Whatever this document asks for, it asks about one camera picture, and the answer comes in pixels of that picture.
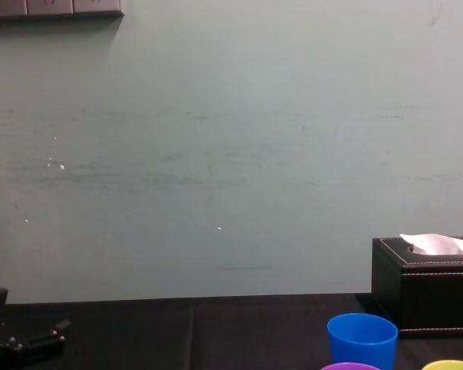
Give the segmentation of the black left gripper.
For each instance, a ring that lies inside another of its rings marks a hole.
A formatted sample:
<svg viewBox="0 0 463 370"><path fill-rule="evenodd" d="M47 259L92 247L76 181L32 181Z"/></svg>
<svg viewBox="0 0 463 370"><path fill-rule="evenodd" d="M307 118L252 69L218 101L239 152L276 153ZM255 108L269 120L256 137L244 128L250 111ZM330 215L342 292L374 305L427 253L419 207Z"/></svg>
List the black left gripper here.
<svg viewBox="0 0 463 370"><path fill-rule="evenodd" d="M8 297L8 289L0 288L0 310L5 307ZM65 346L67 332L71 327L71 321L62 320L53 328L42 334L24 337L9 335L5 341L7 329L0 317L0 369L23 369L26 355L51 355L60 353Z"/></svg>

